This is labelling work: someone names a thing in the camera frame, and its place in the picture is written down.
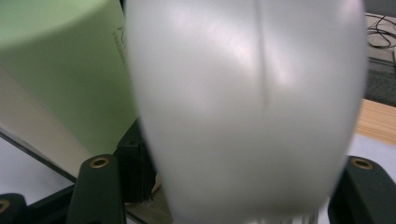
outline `white surface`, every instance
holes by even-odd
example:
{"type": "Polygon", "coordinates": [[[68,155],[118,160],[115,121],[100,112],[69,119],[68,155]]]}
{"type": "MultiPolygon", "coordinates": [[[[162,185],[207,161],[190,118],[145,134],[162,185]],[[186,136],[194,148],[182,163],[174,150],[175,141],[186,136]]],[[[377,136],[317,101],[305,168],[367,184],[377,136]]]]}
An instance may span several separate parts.
{"type": "Polygon", "coordinates": [[[260,222],[325,201],[364,90],[361,1],[133,0],[126,16],[176,223],[260,222]]]}
{"type": "Polygon", "coordinates": [[[0,194],[19,193],[35,203],[73,183],[0,138],[0,194]]]}

